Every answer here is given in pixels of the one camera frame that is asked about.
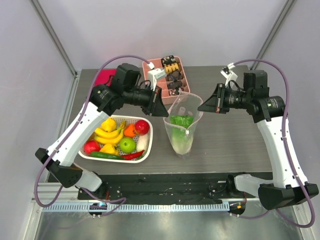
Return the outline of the clear zip top bag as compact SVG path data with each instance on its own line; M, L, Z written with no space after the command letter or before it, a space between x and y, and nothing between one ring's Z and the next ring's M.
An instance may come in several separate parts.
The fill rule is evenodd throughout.
M189 154L197 124L203 116L198 107L203 100L196 94L181 91L163 118L170 144L177 155Z

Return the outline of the green toy lettuce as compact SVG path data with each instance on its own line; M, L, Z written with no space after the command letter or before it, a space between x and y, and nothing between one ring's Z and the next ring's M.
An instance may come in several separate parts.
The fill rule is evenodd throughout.
M188 128L194 121L190 115L171 115L170 123L173 125L171 132L171 145L174 151L179 155L187 154L192 145Z

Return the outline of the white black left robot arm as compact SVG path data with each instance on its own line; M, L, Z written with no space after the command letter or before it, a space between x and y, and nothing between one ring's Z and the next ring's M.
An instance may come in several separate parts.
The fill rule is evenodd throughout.
M107 192L106 186L97 174L74 163L76 155L94 130L125 104L141 107L145 115L168 117L162 89L157 85L165 75L162 68L151 69L148 72L150 85L141 88L137 85L140 69L128 63L119 65L110 83L93 87L67 130L48 148L39 148L35 152L36 158L63 187L85 188L93 198L102 199Z

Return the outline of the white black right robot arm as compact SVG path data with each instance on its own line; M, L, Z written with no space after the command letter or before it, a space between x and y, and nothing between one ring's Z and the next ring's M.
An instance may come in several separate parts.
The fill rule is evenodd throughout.
M271 162L272 180L240 174L226 184L226 193L233 198L243 192L259 198L266 210L273 210L306 202L319 194L318 186L309 183L297 159L289 130L282 130L285 102L280 96L270 96L268 74L251 70L243 75L243 86L236 85L237 75L228 68L220 72L225 83L219 83L213 94L198 107L201 112L226 114L230 109L243 109L257 125Z

